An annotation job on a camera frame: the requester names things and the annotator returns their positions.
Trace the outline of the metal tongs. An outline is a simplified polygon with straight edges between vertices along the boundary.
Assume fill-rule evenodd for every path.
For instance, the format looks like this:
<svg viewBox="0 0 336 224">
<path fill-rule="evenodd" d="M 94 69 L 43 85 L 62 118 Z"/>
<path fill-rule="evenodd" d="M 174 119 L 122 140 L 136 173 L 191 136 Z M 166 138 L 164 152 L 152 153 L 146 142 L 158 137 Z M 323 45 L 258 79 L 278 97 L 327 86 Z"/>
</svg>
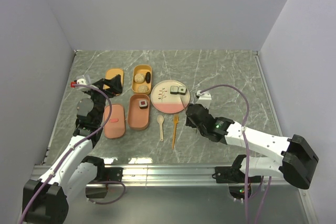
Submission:
<svg viewBox="0 0 336 224">
<path fill-rule="evenodd" d="M 184 112 L 186 112 L 186 108 L 187 108 L 187 106 L 188 106 L 188 103 L 187 103 L 187 104 L 184 104 L 181 95 L 178 95 L 178 97 L 179 97 L 179 99 L 180 99 L 180 101 L 181 101 L 181 104 L 182 104 L 182 107 L 183 107 Z M 192 130 L 193 130 L 194 134 L 196 135 L 196 134 L 197 134 L 197 127 L 196 127 L 195 129 L 192 129 Z"/>
</svg>

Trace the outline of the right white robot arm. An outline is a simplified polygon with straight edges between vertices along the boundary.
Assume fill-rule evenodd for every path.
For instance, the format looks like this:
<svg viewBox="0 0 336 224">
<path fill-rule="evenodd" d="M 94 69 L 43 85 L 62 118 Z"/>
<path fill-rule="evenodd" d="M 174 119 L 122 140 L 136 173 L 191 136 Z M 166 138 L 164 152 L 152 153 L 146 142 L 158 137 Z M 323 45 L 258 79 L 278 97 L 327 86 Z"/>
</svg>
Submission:
<svg viewBox="0 0 336 224">
<path fill-rule="evenodd" d="M 201 104 L 189 104 L 186 125 L 215 143 L 243 147 L 260 157 L 239 155 L 232 165 L 232 178 L 243 182 L 254 176 L 283 178 L 289 184 L 309 189 L 319 158 L 300 135 L 283 137 L 243 127 L 224 117 L 213 117 Z"/>
</svg>

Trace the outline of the green sushi roll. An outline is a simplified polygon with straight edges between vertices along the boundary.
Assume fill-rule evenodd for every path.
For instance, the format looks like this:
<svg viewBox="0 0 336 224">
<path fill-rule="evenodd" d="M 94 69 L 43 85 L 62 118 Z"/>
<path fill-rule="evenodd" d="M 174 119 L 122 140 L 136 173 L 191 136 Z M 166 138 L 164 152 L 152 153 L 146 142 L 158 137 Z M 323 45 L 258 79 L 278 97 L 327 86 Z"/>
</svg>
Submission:
<svg viewBox="0 0 336 224">
<path fill-rule="evenodd" d="M 179 95 L 186 95 L 186 93 L 187 93 L 187 88 L 185 86 L 180 86 L 178 88 L 178 94 Z"/>
</svg>

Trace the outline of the steamed bun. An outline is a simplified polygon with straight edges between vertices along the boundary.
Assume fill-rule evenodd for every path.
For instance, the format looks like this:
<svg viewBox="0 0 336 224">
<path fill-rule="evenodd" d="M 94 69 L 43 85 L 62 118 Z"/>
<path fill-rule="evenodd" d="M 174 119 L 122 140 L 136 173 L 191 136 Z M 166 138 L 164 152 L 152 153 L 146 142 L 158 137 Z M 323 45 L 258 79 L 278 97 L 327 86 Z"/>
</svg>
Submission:
<svg viewBox="0 0 336 224">
<path fill-rule="evenodd" d="M 137 73 L 134 76 L 134 82 L 135 83 L 143 83 L 145 81 L 145 75 L 142 73 Z"/>
<path fill-rule="evenodd" d="M 147 85 L 140 85 L 140 86 L 138 87 L 138 92 L 139 92 L 139 93 L 146 93 L 146 92 L 148 92 L 148 91 L 149 91 L 149 88 L 148 88 Z"/>
</svg>

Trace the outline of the red sushi roll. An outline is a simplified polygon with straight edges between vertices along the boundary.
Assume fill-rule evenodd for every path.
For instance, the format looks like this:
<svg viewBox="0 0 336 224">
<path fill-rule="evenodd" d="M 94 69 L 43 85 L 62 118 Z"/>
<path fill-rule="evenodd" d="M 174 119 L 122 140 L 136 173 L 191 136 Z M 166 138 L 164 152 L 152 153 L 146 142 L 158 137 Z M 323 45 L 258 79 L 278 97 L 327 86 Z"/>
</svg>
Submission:
<svg viewBox="0 0 336 224">
<path fill-rule="evenodd" d="M 139 108 L 147 109 L 149 106 L 148 101 L 146 99 L 139 99 Z"/>
</svg>

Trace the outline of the black sea cucumber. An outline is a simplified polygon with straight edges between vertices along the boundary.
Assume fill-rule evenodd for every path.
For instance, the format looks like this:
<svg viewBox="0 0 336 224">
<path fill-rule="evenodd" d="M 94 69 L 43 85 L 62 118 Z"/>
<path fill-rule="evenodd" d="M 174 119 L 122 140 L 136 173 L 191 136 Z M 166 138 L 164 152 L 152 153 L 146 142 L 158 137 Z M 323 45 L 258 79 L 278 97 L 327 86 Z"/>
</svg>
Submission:
<svg viewBox="0 0 336 224">
<path fill-rule="evenodd" d="M 149 71 L 145 74 L 145 81 L 146 83 L 151 82 L 151 73 Z"/>
</svg>

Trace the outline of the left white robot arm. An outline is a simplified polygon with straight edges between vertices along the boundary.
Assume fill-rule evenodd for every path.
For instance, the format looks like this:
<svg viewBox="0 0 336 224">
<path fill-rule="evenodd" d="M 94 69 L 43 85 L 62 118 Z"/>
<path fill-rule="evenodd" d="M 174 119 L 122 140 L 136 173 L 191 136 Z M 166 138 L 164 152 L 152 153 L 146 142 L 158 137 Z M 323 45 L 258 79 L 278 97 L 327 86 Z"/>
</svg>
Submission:
<svg viewBox="0 0 336 224">
<path fill-rule="evenodd" d="M 90 153 L 111 119 L 111 98 L 123 91 L 122 77 L 91 82 L 88 75 L 81 75 L 70 86 L 87 98 L 77 103 L 74 131 L 62 153 L 38 179 L 26 182 L 19 223 L 64 223 L 70 201 L 88 183 L 111 182 L 104 160 Z"/>
</svg>

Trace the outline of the yellow sushi roll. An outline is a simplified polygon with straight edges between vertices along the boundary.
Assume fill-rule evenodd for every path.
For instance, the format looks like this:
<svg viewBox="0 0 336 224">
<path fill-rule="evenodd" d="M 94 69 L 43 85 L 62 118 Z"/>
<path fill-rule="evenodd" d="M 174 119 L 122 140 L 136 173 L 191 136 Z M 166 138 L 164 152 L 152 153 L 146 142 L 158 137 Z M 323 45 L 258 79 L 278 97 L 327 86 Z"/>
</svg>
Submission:
<svg viewBox="0 0 336 224">
<path fill-rule="evenodd" d="M 170 87 L 170 94 L 178 94 L 179 87 L 178 86 L 171 86 Z"/>
</svg>

